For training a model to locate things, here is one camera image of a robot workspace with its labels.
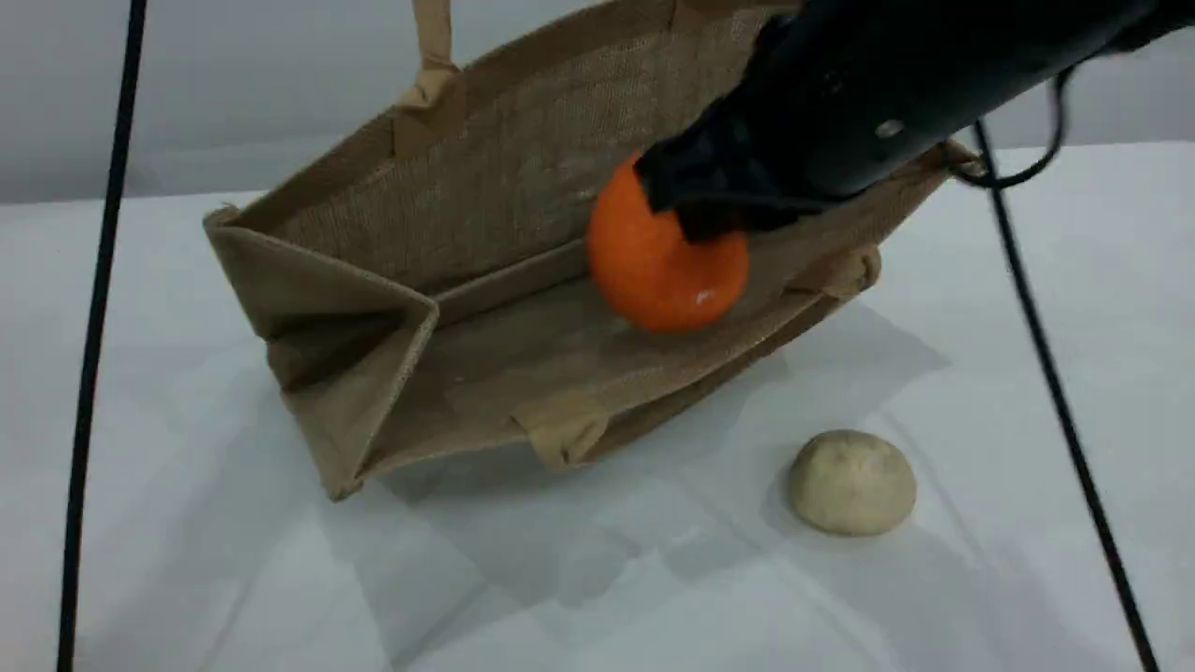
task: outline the burlap bag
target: burlap bag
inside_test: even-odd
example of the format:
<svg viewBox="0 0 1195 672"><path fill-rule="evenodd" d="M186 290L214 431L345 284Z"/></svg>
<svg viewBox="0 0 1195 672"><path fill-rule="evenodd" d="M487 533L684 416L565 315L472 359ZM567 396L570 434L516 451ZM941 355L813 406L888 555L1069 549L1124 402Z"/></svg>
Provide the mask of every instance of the burlap bag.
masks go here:
<svg viewBox="0 0 1195 672"><path fill-rule="evenodd" d="M945 177L933 152L755 236L730 316L641 332L587 277L593 197L733 87L793 4L613 0L464 69L448 0L413 6L415 87L204 222L333 499L437 456L529 444L562 468L626 444L875 282L876 245Z"/></svg>

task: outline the orange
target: orange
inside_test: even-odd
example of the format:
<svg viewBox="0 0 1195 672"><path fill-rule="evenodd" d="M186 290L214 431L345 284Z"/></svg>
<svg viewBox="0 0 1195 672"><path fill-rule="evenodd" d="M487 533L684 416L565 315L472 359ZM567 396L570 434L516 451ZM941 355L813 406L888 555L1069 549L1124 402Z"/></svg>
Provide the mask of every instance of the orange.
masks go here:
<svg viewBox="0 0 1195 672"><path fill-rule="evenodd" d="M690 243L675 212L652 213L631 157L598 195L589 219L589 271L611 308L649 331L700 329L747 286L747 236Z"/></svg>

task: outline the bag strap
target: bag strap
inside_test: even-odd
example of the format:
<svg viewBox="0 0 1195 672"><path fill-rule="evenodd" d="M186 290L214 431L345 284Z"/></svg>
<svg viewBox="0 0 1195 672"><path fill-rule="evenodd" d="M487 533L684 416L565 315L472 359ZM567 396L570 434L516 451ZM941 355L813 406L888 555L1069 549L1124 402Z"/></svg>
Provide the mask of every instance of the bag strap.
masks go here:
<svg viewBox="0 0 1195 672"><path fill-rule="evenodd" d="M880 248L872 243L814 262L788 288L846 301L876 283L880 267Z"/></svg>
<svg viewBox="0 0 1195 672"><path fill-rule="evenodd" d="M398 106L429 110L440 102L448 83L460 74L452 60L451 0L411 0L419 41L419 72Z"/></svg>
<svg viewBox="0 0 1195 672"><path fill-rule="evenodd" d="M523 404L511 417L550 469L584 462L609 426L609 414L592 395L577 390Z"/></svg>
<svg viewBox="0 0 1195 672"><path fill-rule="evenodd" d="M709 20L710 10L694 0L673 0L673 16L668 29L673 31L700 28Z"/></svg>

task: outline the white table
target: white table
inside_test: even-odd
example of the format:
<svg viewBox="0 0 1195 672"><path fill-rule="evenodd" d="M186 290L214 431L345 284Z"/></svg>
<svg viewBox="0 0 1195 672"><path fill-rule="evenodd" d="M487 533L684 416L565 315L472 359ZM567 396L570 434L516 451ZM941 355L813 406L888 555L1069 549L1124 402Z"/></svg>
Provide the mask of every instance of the white table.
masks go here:
<svg viewBox="0 0 1195 672"><path fill-rule="evenodd" d="M1007 152L1005 167L1032 153ZM1195 145L1078 147L1013 195L1165 670L1195 670ZM419 465L332 505L200 228L124 204L80 670L1133 670L998 251L950 184L877 288L632 450ZM48 670L100 204L0 208L0 668ZM795 523L816 432L900 445L911 521Z"/></svg>

